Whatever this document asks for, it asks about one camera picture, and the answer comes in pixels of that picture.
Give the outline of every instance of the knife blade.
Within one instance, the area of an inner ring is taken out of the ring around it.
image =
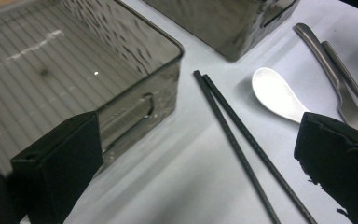
[[[358,107],[351,97],[344,77],[330,60],[321,42],[308,25],[298,23],[295,26],[295,30],[315,54],[333,84],[339,98],[337,108],[341,117],[346,123],[358,130]]]

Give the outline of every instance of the black chopstick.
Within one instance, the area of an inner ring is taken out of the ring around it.
[[[235,113],[234,109],[232,109],[232,107],[229,105],[228,101],[225,99],[225,97],[222,95],[222,93],[213,84],[212,80],[208,77],[208,75],[204,75],[203,79],[205,80],[206,84],[208,85],[209,89],[211,90],[211,92],[213,93],[214,97],[217,99],[219,104],[226,110],[227,114],[231,117],[234,124],[238,127],[238,129],[242,133],[243,137],[246,138],[246,140],[249,142],[249,144],[254,149],[257,156],[267,166],[268,170],[272,173],[272,175],[275,177],[275,179],[281,185],[284,192],[288,195],[290,200],[296,206],[297,210],[301,213],[301,215],[309,223],[317,223],[316,220],[310,214],[310,212],[307,210],[307,208],[304,206],[304,204],[298,199],[296,194],[293,192],[293,190],[290,188],[290,186],[284,180],[283,176],[278,171],[278,169],[274,166],[272,161],[269,159],[267,154],[264,152],[263,148],[260,145],[258,145],[257,141],[252,136],[252,134],[249,132],[249,130],[246,128],[246,126],[243,124],[243,122],[238,117],[238,115]]]
[[[235,153],[238,156],[238,159],[241,162],[242,167],[244,168],[246,174],[249,176],[250,180],[252,181],[252,184],[255,187],[255,190],[257,191],[258,196],[262,200],[265,208],[267,209],[268,215],[273,221],[273,223],[281,223],[278,219],[278,216],[276,215],[271,203],[269,202],[269,198],[267,197],[266,193],[262,189],[260,183],[257,180],[257,177],[255,176],[255,172],[253,171],[250,163],[246,160],[245,155],[243,154],[243,151],[241,150],[240,145],[238,144],[234,133],[231,131],[231,129],[228,126],[228,123],[225,120],[225,117],[223,116],[222,112],[219,109],[219,106],[217,105],[216,101],[214,100],[210,90],[208,89],[208,86],[206,85],[204,78],[201,76],[199,71],[194,72],[194,77],[196,78],[197,82],[200,85],[200,88],[205,95],[206,100],[208,101],[212,111],[216,115],[217,120],[219,121],[220,125],[222,126],[226,137],[228,138],[229,143],[231,144],[232,148],[234,149]]]

